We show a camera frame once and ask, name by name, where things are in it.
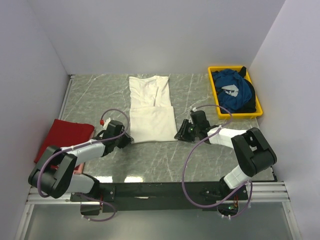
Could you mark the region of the white t-shirt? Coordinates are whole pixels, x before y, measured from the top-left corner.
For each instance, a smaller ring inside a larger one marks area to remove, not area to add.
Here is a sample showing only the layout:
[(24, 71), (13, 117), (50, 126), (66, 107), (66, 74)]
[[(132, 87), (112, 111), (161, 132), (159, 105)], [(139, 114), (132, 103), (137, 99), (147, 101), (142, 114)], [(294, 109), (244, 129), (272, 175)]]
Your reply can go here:
[(177, 134), (169, 77), (129, 77), (130, 136), (135, 144), (173, 142)]

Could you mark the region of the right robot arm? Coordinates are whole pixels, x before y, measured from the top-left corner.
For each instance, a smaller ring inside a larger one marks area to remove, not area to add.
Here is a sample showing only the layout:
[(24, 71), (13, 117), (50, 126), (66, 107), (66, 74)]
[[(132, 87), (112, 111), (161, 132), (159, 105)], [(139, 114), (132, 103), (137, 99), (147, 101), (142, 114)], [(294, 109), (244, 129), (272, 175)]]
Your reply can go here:
[(192, 111), (184, 119), (174, 138), (192, 143), (198, 138), (209, 145), (220, 145), (234, 150), (237, 166), (219, 180), (218, 193), (230, 200), (237, 187), (277, 162), (277, 156), (259, 128), (237, 130), (210, 125), (203, 110)]

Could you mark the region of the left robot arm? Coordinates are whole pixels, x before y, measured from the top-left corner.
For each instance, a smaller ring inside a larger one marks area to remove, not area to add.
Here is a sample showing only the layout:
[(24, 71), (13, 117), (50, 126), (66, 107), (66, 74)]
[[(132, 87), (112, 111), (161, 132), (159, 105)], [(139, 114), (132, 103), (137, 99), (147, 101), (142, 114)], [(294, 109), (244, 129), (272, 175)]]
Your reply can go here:
[(31, 171), (28, 183), (46, 197), (58, 199), (66, 193), (81, 193), (88, 201), (94, 201), (101, 195), (100, 181), (88, 174), (74, 174), (74, 169), (110, 154), (116, 147), (125, 148), (132, 140), (120, 121), (110, 120), (106, 129), (84, 143), (47, 147)]

